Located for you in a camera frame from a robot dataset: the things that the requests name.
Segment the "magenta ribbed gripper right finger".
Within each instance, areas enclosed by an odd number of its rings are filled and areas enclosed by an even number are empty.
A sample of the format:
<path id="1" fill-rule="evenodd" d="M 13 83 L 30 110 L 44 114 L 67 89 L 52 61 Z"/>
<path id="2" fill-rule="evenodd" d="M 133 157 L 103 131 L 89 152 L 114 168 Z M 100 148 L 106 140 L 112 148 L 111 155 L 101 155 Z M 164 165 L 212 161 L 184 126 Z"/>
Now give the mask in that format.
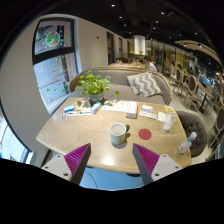
<path id="1" fill-rule="evenodd" d="M 132 153 L 139 168 L 143 183 L 145 185 L 152 183 L 152 172 L 160 156 L 146 147 L 136 143 L 133 144 Z"/>

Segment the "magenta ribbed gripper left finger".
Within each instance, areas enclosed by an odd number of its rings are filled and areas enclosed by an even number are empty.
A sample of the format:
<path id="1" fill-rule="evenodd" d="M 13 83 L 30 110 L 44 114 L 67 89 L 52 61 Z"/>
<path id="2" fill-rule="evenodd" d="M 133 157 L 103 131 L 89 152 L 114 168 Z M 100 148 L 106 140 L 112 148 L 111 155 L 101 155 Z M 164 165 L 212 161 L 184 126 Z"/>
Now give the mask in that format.
<path id="1" fill-rule="evenodd" d="M 72 173 L 71 181 L 76 185 L 79 185 L 81 182 L 90 155 L 91 144 L 87 143 L 64 156 L 65 161 Z"/>

